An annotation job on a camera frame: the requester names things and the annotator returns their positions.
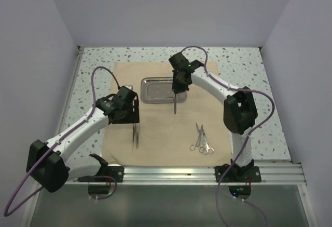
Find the steel scalpel handle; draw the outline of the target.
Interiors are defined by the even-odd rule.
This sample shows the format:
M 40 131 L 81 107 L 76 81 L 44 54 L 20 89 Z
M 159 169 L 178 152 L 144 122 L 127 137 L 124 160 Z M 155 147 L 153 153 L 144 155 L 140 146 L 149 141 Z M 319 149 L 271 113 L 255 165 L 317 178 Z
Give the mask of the steel scalpel handle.
M 174 113 L 174 114 L 177 113 L 177 96 L 178 96 L 178 94 L 174 94 L 174 99 L 173 99 L 173 102 L 174 102 L 173 113 Z

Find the steel surgical scissors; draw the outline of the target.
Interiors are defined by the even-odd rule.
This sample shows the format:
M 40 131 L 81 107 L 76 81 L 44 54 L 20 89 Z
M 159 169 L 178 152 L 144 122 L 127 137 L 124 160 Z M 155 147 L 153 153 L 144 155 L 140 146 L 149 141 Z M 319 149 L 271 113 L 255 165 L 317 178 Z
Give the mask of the steel surgical scissors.
M 196 124 L 196 129 L 198 132 L 198 138 L 197 142 L 195 144 L 195 147 L 198 148 L 199 152 L 207 155 L 208 153 L 208 142 L 206 140 L 205 134 L 203 133 L 203 126 L 199 127 L 198 124 Z

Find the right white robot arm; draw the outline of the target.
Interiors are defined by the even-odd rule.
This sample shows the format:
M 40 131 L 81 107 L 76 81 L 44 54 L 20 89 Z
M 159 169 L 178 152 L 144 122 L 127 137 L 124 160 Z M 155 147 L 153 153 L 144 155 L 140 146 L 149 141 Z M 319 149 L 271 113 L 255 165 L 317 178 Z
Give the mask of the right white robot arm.
M 258 116 L 253 93 L 248 87 L 233 87 L 211 73 L 200 61 L 188 61 L 178 52 L 169 58 L 173 69 L 172 91 L 175 94 L 189 90 L 194 84 L 207 91 L 224 107 L 223 121 L 231 132 L 233 145 L 233 167 L 231 175 L 235 181 L 244 181 L 254 166 L 250 150 L 250 131 Z

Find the steel forceps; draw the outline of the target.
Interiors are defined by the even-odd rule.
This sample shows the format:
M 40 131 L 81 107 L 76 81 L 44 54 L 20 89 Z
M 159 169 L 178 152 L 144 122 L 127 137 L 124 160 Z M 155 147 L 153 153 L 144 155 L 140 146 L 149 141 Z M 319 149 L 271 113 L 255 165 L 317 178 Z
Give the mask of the steel forceps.
M 135 147 L 136 124 L 132 124 L 132 150 Z

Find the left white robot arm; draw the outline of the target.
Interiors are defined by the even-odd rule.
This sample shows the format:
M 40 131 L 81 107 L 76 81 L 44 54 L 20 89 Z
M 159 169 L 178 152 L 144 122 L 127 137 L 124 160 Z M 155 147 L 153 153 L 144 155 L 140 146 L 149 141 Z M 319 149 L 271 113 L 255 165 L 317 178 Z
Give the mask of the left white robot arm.
M 98 99 L 94 108 L 62 133 L 46 142 L 34 141 L 30 145 L 26 172 L 50 193 L 68 180 L 105 181 L 110 174 L 106 160 L 89 154 L 77 163 L 69 163 L 70 156 L 108 125 L 139 121 L 138 94 L 131 85 L 122 86 L 116 94 Z

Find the beige cloth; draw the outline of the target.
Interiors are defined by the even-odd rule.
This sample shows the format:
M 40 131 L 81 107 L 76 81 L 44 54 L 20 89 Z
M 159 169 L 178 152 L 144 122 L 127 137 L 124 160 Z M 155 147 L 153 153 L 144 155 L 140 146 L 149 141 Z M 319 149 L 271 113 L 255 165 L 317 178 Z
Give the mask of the beige cloth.
M 177 105 L 140 102 L 139 148 L 132 150 L 132 125 L 104 129 L 102 157 L 122 166 L 214 167 L 232 157 L 229 131 L 223 123 L 223 105 L 202 88 L 191 85 L 187 98 Z M 203 126 L 213 154 L 191 151 L 196 143 L 196 124 Z

